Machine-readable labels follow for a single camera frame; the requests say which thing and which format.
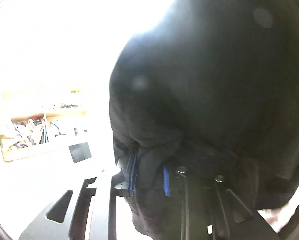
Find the black quilted jacket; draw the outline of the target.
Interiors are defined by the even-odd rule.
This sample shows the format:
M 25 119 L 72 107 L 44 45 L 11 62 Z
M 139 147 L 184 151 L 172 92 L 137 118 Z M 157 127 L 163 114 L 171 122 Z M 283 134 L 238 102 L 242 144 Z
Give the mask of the black quilted jacket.
M 109 83 L 115 161 L 139 145 L 136 230 L 152 239 L 299 239 L 261 210 L 299 186 L 299 0 L 175 0 Z M 189 169 L 167 197 L 163 165 Z

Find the white machine with screen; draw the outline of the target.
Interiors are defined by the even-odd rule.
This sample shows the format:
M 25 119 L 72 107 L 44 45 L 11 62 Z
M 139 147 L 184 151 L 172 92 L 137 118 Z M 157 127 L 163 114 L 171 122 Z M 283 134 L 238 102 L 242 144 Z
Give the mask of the white machine with screen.
M 92 157 L 86 129 L 74 128 L 74 135 L 69 138 L 69 151 L 74 164 Z

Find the wooden wall shelf unit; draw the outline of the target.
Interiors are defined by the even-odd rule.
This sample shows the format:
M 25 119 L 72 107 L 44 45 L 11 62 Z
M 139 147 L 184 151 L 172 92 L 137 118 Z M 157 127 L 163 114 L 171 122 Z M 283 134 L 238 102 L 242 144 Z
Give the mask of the wooden wall shelf unit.
M 81 89 L 50 93 L 0 93 L 0 158 L 10 163 L 38 155 L 88 131 Z

